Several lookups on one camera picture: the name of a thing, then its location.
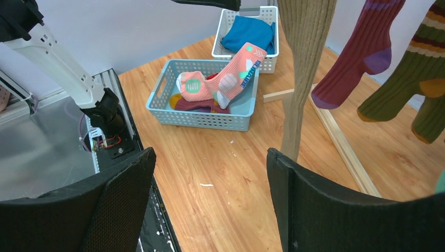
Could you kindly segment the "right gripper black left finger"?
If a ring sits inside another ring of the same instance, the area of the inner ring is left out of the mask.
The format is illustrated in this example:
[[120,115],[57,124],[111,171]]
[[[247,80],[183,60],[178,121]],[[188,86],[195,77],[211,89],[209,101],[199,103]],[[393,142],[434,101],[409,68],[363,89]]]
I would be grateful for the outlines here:
[[82,251],[105,177],[1,202],[1,251]]

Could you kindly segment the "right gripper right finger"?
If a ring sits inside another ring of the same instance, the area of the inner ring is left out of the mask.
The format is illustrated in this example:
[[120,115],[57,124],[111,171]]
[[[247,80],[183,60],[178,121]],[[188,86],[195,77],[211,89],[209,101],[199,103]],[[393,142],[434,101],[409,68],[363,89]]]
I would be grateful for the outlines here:
[[283,251],[444,251],[444,193],[406,202],[371,196],[275,148],[267,176]]

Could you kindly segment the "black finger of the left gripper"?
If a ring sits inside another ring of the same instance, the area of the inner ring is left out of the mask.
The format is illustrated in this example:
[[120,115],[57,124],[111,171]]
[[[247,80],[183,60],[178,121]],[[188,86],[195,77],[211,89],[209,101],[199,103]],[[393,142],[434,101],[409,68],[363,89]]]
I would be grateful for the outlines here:
[[172,1],[179,4],[218,7],[236,12],[240,10],[241,6],[241,0],[172,0]]

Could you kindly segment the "brown sock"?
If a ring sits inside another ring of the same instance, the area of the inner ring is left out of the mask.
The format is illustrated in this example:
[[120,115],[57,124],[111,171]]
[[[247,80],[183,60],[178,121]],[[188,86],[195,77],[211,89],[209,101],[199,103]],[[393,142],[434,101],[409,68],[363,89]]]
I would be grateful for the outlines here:
[[335,0],[278,1],[294,69],[294,91],[282,100],[284,124],[280,151],[294,161],[300,151],[304,105],[313,85],[335,7]]

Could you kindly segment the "pink patterned sock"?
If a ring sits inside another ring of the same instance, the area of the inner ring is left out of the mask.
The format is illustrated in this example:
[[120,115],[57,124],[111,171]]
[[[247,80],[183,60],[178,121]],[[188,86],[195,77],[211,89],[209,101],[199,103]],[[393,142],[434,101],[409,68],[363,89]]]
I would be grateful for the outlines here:
[[176,86],[187,101],[214,99],[225,109],[244,90],[265,57],[265,50],[245,43],[215,78],[206,80],[200,71],[182,72],[176,78]]

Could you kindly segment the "red and cream sock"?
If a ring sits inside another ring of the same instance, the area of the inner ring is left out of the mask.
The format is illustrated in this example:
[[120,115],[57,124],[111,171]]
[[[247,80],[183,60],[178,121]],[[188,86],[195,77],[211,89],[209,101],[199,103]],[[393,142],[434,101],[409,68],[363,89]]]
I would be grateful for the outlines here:
[[218,74],[219,74],[218,72],[214,73],[214,74],[211,74],[211,75],[206,77],[206,80],[211,80],[211,79],[215,78]]

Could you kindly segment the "purple striped sock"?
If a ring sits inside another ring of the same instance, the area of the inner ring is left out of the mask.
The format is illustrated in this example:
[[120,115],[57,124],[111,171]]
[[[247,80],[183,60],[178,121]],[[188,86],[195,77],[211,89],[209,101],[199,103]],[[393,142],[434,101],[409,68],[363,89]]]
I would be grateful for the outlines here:
[[198,112],[206,113],[230,114],[230,110],[228,108],[222,109],[218,102],[216,102],[214,99],[190,102],[185,100],[180,93],[174,94],[170,97],[169,105],[172,109],[178,111],[197,110]]

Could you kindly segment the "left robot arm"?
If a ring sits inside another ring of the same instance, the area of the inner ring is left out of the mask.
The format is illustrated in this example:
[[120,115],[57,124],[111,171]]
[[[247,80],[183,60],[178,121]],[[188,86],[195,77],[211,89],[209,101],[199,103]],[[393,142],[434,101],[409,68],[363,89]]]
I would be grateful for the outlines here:
[[40,68],[109,137],[126,132],[117,95],[97,82],[59,43],[36,1],[1,1],[1,43]]

